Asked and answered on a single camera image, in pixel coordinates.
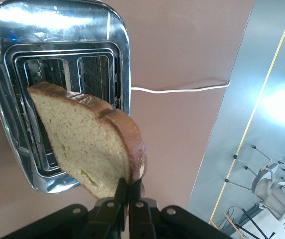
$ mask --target bread crust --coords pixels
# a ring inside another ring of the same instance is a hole
[[[145,144],[137,125],[125,112],[113,109],[108,102],[98,97],[67,91],[63,87],[49,82],[40,82],[31,86],[28,88],[28,92],[59,98],[70,104],[82,105],[94,112],[97,120],[109,124],[122,139],[130,167],[129,182],[127,183],[132,184],[145,175],[147,169]]]

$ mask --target chair leg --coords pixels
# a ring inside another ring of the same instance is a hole
[[[231,184],[233,184],[233,185],[235,185],[235,186],[237,186],[237,187],[244,188],[244,189],[247,189],[247,190],[251,191],[251,188],[247,188],[247,187],[242,186],[242,185],[240,185],[240,184],[231,182],[231,181],[230,181],[229,179],[227,179],[227,178],[226,178],[224,181],[225,181],[226,183],[231,183]]]
[[[254,176],[257,175],[257,174],[256,174],[251,168],[249,168],[248,166],[245,166],[244,169],[245,169],[245,170],[249,170]]]

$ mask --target white power cord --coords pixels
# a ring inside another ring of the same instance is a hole
[[[161,90],[161,91],[154,91],[142,87],[135,87],[132,86],[131,90],[133,91],[145,91],[148,93],[153,93],[153,94],[164,94],[164,93],[173,93],[173,92],[198,92],[198,91],[206,91],[206,90],[212,90],[212,89],[217,89],[217,88],[226,88],[230,85],[230,79],[228,79],[227,83],[221,84],[221,85],[213,85],[213,86],[204,86],[204,87],[199,87],[199,88],[193,88],[193,89],[173,89],[173,90]]]

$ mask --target cable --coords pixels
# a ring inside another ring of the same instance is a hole
[[[234,206],[231,206],[231,207],[229,207],[228,212],[226,213],[227,216],[230,217],[231,221],[234,221],[234,218],[231,217],[232,214],[233,214],[233,212],[234,212]],[[227,229],[230,225],[231,225],[231,224],[228,222],[227,218],[224,218],[224,219],[222,220],[222,222],[219,224],[218,227],[219,227],[221,230],[225,230],[225,229]]]
[[[231,81],[228,79],[227,83],[221,84],[221,85],[213,85],[213,86],[204,86],[204,87],[198,87],[198,88],[193,88],[193,89],[173,89],[173,90],[161,90],[161,91],[155,91],[155,90],[150,90],[142,87],[135,87],[132,86],[131,90],[133,91],[145,91],[148,93],[153,93],[153,94],[164,94],[164,93],[174,93],[174,92],[198,92],[198,91],[206,91],[206,90],[213,90],[217,88],[226,88],[230,85]]]

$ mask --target slice of bread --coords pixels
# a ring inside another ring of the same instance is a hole
[[[113,197],[118,179],[132,184],[146,172],[138,127],[100,98],[41,82],[28,88],[57,163],[96,198]]]

